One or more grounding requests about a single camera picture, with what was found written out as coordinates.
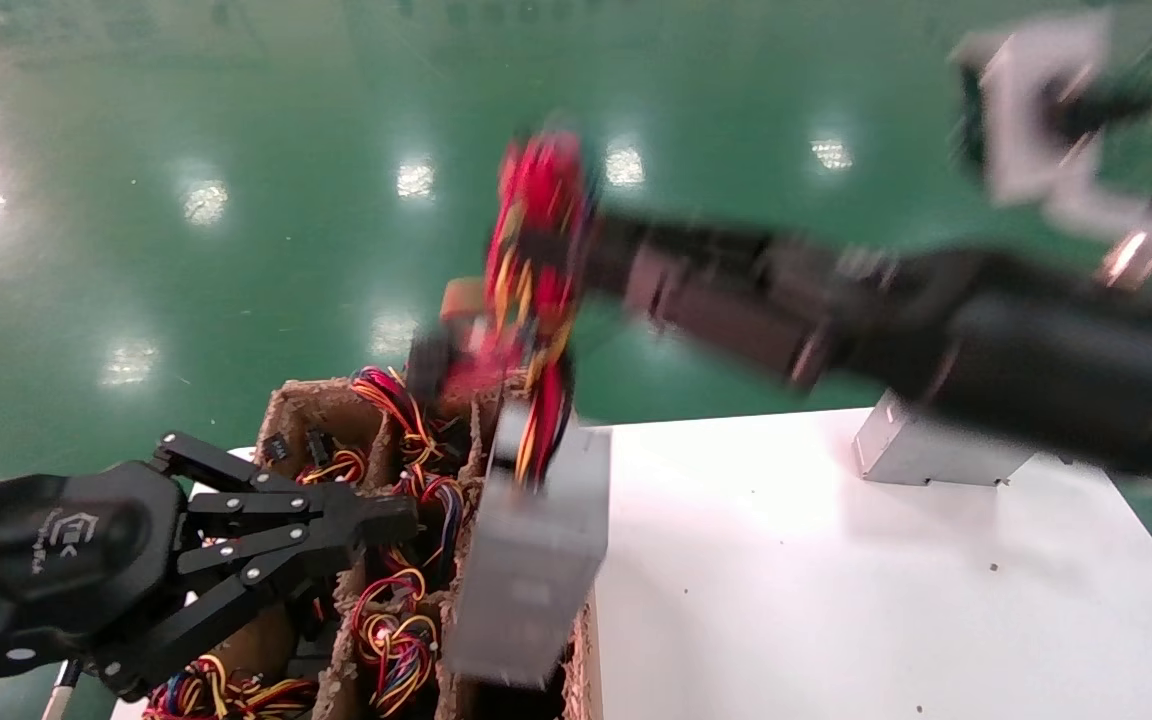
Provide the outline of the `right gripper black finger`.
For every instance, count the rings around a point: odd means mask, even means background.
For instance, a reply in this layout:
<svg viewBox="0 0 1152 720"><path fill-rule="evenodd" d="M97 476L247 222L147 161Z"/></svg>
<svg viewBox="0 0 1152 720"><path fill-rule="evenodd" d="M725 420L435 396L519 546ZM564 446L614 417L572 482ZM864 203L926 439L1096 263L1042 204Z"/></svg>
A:
<svg viewBox="0 0 1152 720"><path fill-rule="evenodd" d="M591 225L589 288L621 296L643 250L684 262L705 278L748 283L758 290L797 275L829 272L838 249L794 228L605 213Z"/></svg>
<svg viewBox="0 0 1152 720"><path fill-rule="evenodd" d="M817 324L717 285L660 285L650 296L649 318L787 386L813 387L828 369L831 341Z"/></svg>

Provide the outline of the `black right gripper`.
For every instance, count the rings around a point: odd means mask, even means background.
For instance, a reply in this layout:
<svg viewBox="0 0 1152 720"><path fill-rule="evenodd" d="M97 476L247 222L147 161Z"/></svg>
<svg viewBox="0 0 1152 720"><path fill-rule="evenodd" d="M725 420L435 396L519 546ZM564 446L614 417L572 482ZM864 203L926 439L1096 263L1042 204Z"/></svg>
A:
<svg viewBox="0 0 1152 720"><path fill-rule="evenodd" d="M996 249L835 287L826 365L956 427L1152 477L1152 290Z"/></svg>

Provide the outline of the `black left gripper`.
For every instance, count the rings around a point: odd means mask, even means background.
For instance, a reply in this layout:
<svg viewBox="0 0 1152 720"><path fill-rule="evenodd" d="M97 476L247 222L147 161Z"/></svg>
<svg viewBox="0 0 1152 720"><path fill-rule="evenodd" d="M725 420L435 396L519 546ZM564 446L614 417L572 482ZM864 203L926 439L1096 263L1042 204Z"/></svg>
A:
<svg viewBox="0 0 1152 720"><path fill-rule="evenodd" d="M338 574L364 546L407 541L420 528L411 497L301 486L184 433L164 435L151 467L194 482L188 532L225 543L179 561L192 602L94 651L97 676L126 702L214 650L255 673L282 673L334 624ZM84 655L162 582L185 506L165 477L123 462L0 480L0 679Z"/></svg>

